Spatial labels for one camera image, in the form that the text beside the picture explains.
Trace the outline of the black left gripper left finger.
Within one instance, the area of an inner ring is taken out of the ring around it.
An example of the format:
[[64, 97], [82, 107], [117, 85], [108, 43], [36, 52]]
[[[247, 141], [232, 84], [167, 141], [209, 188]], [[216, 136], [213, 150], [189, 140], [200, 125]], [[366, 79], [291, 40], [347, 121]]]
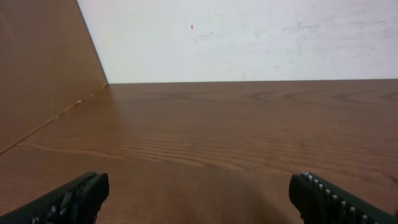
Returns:
[[88, 172], [1, 216], [1, 223], [95, 224], [108, 195], [108, 175]]

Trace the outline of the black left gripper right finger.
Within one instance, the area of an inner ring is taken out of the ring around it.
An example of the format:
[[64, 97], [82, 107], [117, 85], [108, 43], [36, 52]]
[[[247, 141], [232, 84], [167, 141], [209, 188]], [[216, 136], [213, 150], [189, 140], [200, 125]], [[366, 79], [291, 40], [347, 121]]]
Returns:
[[311, 172], [291, 177], [289, 199], [304, 224], [397, 224], [396, 216]]

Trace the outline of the brown cardboard side panel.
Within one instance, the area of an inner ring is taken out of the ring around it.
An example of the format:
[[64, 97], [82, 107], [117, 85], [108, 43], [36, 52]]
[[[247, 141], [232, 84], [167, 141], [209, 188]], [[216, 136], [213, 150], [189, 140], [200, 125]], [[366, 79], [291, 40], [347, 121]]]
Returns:
[[1, 0], [1, 152], [106, 84], [76, 0]]

